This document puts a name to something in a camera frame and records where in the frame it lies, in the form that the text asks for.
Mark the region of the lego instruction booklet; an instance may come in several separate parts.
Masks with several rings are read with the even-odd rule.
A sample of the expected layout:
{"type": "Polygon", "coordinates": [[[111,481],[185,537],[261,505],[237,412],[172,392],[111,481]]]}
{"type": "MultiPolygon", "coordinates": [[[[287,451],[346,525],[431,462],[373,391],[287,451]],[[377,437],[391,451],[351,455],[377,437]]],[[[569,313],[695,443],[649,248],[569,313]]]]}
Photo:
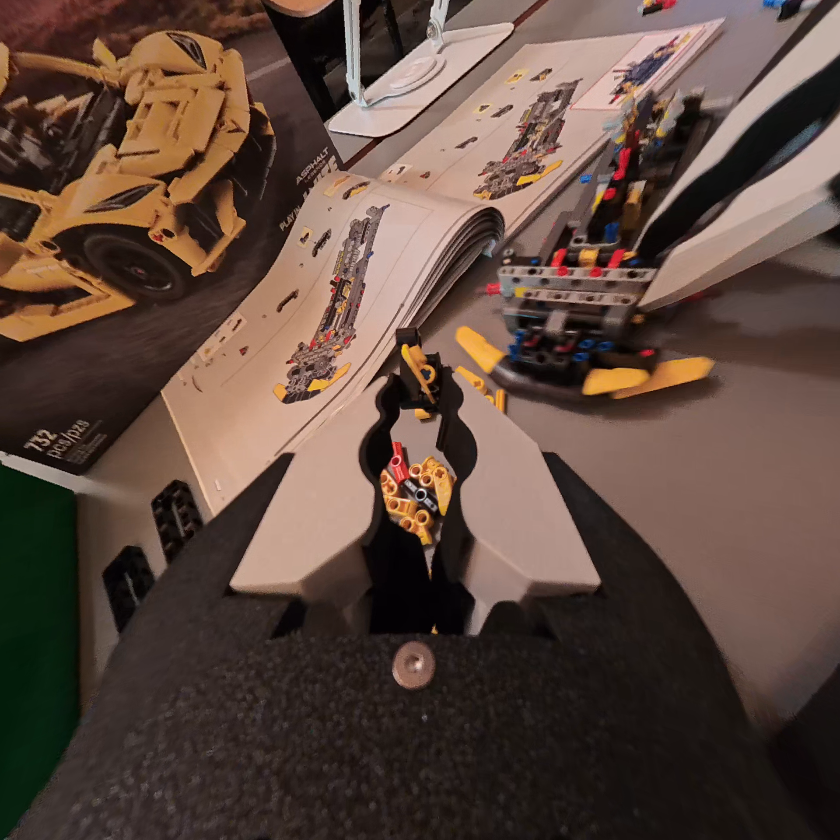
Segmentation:
{"type": "Polygon", "coordinates": [[[329,176],[265,278],[163,390],[213,515],[362,391],[420,325],[667,86],[725,19],[524,45],[379,177],[329,176]]]}

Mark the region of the pile of yellow Lego pieces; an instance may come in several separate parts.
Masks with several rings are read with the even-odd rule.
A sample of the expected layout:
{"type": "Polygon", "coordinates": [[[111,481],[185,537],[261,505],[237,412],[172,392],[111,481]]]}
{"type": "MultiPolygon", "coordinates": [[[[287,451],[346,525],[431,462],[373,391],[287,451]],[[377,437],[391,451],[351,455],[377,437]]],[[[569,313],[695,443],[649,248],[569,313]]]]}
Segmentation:
{"type": "Polygon", "coordinates": [[[379,478],[385,512],[429,549],[443,527],[456,480],[455,473],[438,458],[428,456],[410,463],[403,444],[392,442],[392,456],[379,478]]]}

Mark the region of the lego set box yellow car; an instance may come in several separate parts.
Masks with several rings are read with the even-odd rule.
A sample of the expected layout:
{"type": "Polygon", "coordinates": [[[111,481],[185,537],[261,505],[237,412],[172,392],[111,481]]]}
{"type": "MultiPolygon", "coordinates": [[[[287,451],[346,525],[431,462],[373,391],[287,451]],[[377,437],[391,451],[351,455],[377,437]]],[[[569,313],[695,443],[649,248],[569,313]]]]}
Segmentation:
{"type": "Polygon", "coordinates": [[[258,1],[2,1],[2,454],[81,475],[343,167],[258,1]]]}

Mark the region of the pile of lego pins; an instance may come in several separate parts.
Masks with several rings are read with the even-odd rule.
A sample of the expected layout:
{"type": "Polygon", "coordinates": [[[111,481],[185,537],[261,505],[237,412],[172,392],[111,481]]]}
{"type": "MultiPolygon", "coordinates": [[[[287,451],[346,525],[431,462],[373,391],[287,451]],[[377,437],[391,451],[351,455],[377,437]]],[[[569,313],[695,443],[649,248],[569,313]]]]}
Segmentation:
{"type": "MultiPolygon", "coordinates": [[[[800,12],[809,12],[819,3],[819,1],[762,1],[761,5],[764,8],[776,11],[778,13],[777,20],[781,21],[792,18],[800,12]]],[[[646,16],[670,9],[676,4],[677,1],[643,1],[640,3],[638,10],[641,15],[646,16]]]]}

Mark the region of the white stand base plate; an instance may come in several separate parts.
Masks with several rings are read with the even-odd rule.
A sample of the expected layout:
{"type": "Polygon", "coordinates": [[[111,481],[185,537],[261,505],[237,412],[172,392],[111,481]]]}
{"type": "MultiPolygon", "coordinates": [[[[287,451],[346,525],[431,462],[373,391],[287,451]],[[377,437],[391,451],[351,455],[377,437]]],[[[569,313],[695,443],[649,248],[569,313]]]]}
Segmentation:
{"type": "Polygon", "coordinates": [[[329,122],[332,133],[380,139],[404,128],[513,32],[513,23],[445,30],[448,1],[434,1],[425,40],[371,86],[361,79],[361,2],[343,2],[351,101],[329,122]]]}

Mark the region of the black lego connector piece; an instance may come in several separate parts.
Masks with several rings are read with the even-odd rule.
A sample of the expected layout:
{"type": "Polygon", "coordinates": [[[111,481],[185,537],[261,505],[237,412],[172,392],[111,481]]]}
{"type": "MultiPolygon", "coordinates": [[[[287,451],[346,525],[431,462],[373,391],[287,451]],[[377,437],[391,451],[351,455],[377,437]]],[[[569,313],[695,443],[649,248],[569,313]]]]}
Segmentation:
{"type": "Polygon", "coordinates": [[[395,348],[399,355],[399,375],[403,397],[401,407],[411,409],[415,418],[425,421],[438,411],[441,363],[437,353],[427,354],[418,329],[395,331],[395,348]]]}

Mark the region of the partly built lego chassis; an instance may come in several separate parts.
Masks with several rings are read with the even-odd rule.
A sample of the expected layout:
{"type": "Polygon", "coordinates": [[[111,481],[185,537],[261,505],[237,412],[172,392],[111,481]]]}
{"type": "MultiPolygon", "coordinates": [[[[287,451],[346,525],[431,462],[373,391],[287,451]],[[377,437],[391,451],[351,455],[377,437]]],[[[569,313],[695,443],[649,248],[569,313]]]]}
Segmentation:
{"type": "Polygon", "coordinates": [[[511,337],[504,350],[459,327],[458,345],[501,388],[552,403],[640,396],[698,382],[706,357],[664,360],[646,340],[642,299],[658,262],[637,254],[644,224],[705,142],[704,87],[631,100],[584,172],[574,209],[562,213],[536,256],[506,254],[489,284],[511,337]]]}

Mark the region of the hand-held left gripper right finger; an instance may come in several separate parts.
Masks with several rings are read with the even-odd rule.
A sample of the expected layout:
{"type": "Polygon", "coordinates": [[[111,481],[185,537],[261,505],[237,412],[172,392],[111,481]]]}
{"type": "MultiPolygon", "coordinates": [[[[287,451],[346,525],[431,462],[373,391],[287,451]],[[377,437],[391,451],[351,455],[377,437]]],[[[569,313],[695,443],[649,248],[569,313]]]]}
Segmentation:
{"type": "Polygon", "coordinates": [[[434,556],[441,633],[475,636],[501,602],[602,584],[540,447],[464,374],[445,368],[437,447],[455,472],[434,556]]]}

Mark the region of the yellow lego piece blue pin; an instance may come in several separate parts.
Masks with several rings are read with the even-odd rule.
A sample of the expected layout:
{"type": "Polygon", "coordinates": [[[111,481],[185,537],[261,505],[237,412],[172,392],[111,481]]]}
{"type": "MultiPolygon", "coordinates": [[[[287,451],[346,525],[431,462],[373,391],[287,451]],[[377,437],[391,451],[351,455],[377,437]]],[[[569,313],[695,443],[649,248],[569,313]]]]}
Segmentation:
{"type": "Polygon", "coordinates": [[[438,366],[426,357],[418,344],[402,343],[400,373],[406,389],[406,404],[421,422],[429,421],[438,411],[438,366]]]}

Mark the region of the green plastic bin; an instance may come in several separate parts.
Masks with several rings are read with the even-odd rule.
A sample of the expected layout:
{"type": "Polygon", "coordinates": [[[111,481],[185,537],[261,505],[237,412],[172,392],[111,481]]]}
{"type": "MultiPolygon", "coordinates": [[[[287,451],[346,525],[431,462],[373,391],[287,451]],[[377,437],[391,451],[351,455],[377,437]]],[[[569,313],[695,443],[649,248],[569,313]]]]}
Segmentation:
{"type": "Polygon", "coordinates": [[[77,501],[1,468],[1,837],[60,762],[80,718],[77,501]]]}

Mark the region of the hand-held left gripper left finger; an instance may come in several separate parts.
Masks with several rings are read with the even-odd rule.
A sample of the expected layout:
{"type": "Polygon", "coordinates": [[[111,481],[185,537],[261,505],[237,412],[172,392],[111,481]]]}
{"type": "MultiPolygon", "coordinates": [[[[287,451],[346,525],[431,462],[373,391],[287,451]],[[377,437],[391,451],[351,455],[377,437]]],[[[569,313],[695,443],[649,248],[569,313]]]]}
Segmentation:
{"type": "Polygon", "coordinates": [[[401,531],[375,472],[388,455],[371,435],[384,429],[391,442],[382,398],[395,384],[392,375],[374,380],[291,455],[229,582],[233,593],[330,606],[360,634],[385,627],[401,531]]]}

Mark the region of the black lego frame piece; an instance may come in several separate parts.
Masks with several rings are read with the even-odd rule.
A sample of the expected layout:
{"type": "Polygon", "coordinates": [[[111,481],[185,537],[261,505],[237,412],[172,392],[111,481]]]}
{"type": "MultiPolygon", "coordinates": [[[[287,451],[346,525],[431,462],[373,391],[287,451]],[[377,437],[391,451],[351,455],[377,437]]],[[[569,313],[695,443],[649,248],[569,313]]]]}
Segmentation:
{"type": "Polygon", "coordinates": [[[154,585],[154,574],[141,547],[124,546],[102,571],[101,579],[118,634],[154,585]]]}
{"type": "Polygon", "coordinates": [[[150,507],[164,559],[172,564],[203,529],[203,518],[189,485],[180,479],[159,492],[150,507]]]}

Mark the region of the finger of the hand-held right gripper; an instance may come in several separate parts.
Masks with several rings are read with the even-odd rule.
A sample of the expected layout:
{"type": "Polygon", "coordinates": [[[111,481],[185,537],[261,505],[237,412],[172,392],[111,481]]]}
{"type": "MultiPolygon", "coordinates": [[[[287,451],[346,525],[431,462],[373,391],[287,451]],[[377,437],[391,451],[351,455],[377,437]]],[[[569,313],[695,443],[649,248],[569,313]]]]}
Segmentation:
{"type": "Polygon", "coordinates": [[[784,166],[743,190],[699,233],[673,248],[638,303],[643,312],[690,295],[838,225],[839,133],[825,130],[784,166]]]}
{"type": "Polygon", "coordinates": [[[752,182],[812,123],[838,111],[839,10],[818,5],[732,108],[667,199],[636,249],[658,256],[707,211],[752,182]]]}

